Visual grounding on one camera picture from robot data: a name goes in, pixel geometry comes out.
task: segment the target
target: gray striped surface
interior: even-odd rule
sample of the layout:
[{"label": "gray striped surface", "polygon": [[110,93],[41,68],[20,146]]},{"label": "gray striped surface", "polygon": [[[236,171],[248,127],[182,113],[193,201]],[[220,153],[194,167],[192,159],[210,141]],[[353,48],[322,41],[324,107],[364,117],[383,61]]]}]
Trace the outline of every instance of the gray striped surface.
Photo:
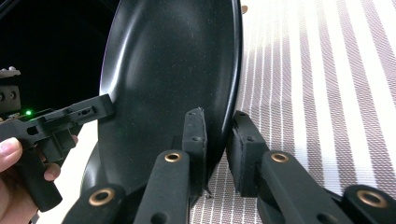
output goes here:
[{"label": "gray striped surface", "polygon": [[[326,189],[396,198],[396,1],[245,0],[237,109]],[[261,223],[223,157],[191,223]]]}]

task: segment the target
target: black handle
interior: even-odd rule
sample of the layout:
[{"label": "black handle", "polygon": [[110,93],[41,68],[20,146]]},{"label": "black handle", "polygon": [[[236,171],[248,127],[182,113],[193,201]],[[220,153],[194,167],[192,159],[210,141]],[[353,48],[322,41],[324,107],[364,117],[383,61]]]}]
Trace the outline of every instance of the black handle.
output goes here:
[{"label": "black handle", "polygon": [[62,201],[53,181],[44,178],[47,168],[34,149],[24,150],[15,168],[40,212],[46,212]]}]

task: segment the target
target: dark background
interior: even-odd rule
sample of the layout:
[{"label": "dark background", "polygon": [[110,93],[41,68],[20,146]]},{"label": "dark background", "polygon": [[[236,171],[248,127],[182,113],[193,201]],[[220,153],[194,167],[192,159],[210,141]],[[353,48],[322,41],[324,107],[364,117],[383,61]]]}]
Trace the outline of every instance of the dark background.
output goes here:
[{"label": "dark background", "polygon": [[0,69],[12,65],[21,76],[1,78],[0,85],[19,86],[22,109],[34,111],[98,95],[117,5],[115,0],[20,1],[0,19]]}]

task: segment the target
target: screw hole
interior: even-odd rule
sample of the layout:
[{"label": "screw hole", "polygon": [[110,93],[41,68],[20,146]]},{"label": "screw hole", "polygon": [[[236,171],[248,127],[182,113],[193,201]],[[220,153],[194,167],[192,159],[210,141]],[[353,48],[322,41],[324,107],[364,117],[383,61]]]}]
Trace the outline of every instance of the screw hole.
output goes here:
[{"label": "screw hole", "polygon": [[200,138],[200,137],[193,137],[192,140],[194,140],[195,142],[198,142],[198,141],[202,141],[202,138]]},{"label": "screw hole", "polygon": [[154,216],[151,217],[152,224],[165,224],[168,218],[164,213],[156,213]]},{"label": "screw hole", "polygon": [[89,114],[90,111],[91,111],[90,109],[86,109],[86,110],[83,110],[83,111],[79,112],[78,115],[79,115],[79,116],[81,116],[81,115],[82,115],[82,116],[85,116],[85,115]]},{"label": "screw hole", "polygon": [[358,190],[356,194],[362,202],[371,205],[372,207],[384,208],[388,205],[387,200],[376,192],[361,189]]},{"label": "screw hole", "polygon": [[181,155],[178,153],[169,153],[166,154],[165,160],[169,162],[176,162],[181,160]]},{"label": "screw hole", "polygon": [[15,91],[12,91],[12,92],[9,94],[9,98],[11,98],[12,100],[17,99],[17,93],[16,93]]},{"label": "screw hole", "polygon": [[254,139],[253,136],[248,136],[248,137],[247,137],[247,140],[248,140],[249,142],[254,142],[255,139]]},{"label": "screw hole", "polygon": [[116,195],[114,189],[106,188],[99,189],[95,193],[93,193],[89,199],[89,203],[92,206],[101,206],[107,204],[114,198]]},{"label": "screw hole", "polygon": [[282,153],[274,153],[271,155],[271,158],[277,162],[287,162],[289,160],[289,157],[283,155]]}]

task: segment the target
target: human hand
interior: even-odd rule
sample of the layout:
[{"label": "human hand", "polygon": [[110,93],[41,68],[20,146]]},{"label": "human hand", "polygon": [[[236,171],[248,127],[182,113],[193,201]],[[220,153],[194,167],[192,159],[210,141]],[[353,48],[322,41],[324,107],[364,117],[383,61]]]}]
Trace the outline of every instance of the human hand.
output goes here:
[{"label": "human hand", "polygon": [[[12,167],[21,157],[22,146],[16,138],[9,138],[0,143],[0,223],[26,224],[37,212],[26,187],[23,185],[17,171]],[[55,180],[61,173],[61,168],[48,164],[44,178]]]}]

